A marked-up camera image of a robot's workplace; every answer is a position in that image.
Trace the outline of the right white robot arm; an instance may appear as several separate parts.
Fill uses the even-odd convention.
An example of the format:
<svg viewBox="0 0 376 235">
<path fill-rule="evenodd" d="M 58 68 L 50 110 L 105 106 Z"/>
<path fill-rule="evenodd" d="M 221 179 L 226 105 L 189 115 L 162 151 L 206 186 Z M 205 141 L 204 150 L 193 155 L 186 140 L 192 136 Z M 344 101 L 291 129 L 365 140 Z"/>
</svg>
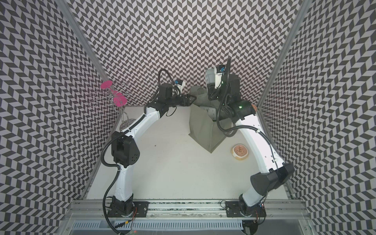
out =
<svg viewBox="0 0 376 235">
<path fill-rule="evenodd" d="M 250 146 L 259 172 L 250 177 L 251 187 L 239 197 L 241 216 L 266 216 L 264 202 L 272 190 L 291 178 L 294 165 L 287 163 L 276 152 L 264 133 L 256 107 L 241 98 L 240 79 L 232 74 L 231 59 L 205 72 L 209 100 L 219 101 L 216 112 L 218 129 L 227 137 L 240 131 Z"/>
</svg>

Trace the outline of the grey-green large analog clock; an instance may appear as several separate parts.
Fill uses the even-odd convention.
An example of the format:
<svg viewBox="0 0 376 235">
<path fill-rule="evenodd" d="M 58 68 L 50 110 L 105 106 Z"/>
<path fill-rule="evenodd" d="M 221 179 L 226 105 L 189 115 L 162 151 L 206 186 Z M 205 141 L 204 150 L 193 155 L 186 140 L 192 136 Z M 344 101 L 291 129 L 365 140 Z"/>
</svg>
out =
<svg viewBox="0 0 376 235">
<path fill-rule="evenodd" d="M 207 110 L 209 117 L 212 120 L 216 121 L 217 120 L 217 117 L 216 117 L 217 116 L 217 109 L 214 108 L 214 107 L 206 107 L 205 109 Z"/>
</svg>

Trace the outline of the green canvas bag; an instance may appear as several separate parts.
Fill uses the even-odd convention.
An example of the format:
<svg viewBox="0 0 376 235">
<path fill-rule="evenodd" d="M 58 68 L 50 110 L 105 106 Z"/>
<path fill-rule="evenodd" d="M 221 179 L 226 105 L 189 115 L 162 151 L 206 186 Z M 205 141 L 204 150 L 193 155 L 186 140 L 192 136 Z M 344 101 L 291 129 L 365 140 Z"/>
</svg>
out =
<svg viewBox="0 0 376 235">
<path fill-rule="evenodd" d="M 209 101 L 207 89 L 200 86 L 193 86 L 189 94 L 196 97 L 196 100 L 191 105 L 190 111 L 190 137 L 205 150 L 213 153 L 225 138 L 233 137 L 237 132 L 232 131 L 228 134 L 224 134 L 218 128 L 218 122 L 209 117 L 205 108 L 214 107 L 218 111 L 220 102 L 218 100 Z"/>
</svg>

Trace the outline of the grey-green tall analog clock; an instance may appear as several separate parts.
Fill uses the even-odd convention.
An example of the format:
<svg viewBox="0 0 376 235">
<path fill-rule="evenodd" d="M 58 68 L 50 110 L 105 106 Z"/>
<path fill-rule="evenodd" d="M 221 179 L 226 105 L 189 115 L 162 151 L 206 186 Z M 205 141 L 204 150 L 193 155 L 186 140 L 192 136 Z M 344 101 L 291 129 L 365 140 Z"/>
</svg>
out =
<svg viewBox="0 0 376 235">
<path fill-rule="evenodd" d="M 217 74 L 216 68 L 211 68 L 211 69 L 206 70 L 205 81 L 206 81 L 207 88 L 210 88 L 210 87 L 216 88 L 216 74 Z"/>
</svg>

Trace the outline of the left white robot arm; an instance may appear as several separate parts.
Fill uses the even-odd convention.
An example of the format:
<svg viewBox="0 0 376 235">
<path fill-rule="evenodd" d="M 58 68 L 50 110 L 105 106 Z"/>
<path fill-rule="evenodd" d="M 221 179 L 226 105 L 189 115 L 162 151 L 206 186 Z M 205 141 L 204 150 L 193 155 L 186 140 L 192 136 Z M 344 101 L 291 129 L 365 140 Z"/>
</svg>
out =
<svg viewBox="0 0 376 235">
<path fill-rule="evenodd" d="M 129 222 L 132 223 L 138 211 L 133 202 L 132 191 L 134 165 L 141 155 L 137 146 L 138 138 L 162 118 L 169 108 L 190 106 L 195 101 L 194 96 L 183 95 L 173 79 L 169 83 L 162 83 L 163 72 L 167 72 L 167 69 L 159 70 L 158 88 L 144 106 L 143 114 L 124 130 L 114 132 L 100 155 L 104 166 L 116 169 L 115 177 L 104 193 L 102 210 L 109 228 L 117 235 L 127 235 L 129 231 L 119 231 L 110 220 L 109 214 L 130 217 Z"/>
</svg>

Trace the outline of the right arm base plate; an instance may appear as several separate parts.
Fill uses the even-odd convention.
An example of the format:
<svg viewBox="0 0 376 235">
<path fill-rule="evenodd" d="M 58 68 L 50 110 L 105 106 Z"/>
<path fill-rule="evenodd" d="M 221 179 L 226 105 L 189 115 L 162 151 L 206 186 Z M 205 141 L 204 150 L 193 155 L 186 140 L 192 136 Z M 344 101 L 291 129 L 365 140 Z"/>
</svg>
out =
<svg viewBox="0 0 376 235">
<path fill-rule="evenodd" d="M 227 217 L 266 217 L 266 210 L 262 203 L 253 206 L 246 205 L 242 201 L 225 201 L 225 212 Z"/>
</svg>

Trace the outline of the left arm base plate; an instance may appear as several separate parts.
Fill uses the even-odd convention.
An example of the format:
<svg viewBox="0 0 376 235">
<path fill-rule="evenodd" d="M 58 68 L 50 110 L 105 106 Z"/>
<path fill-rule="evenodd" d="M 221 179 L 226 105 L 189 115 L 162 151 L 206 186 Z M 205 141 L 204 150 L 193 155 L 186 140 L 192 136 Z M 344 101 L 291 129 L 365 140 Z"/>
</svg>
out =
<svg viewBox="0 0 376 235">
<path fill-rule="evenodd" d="M 133 214 L 136 213 L 136 218 L 146 217 L 148 207 L 148 201 L 136 201 L 128 203 L 127 205 L 125 205 L 124 203 L 120 203 L 119 205 L 111 203 L 107 215 L 110 218 L 132 218 Z"/>
</svg>

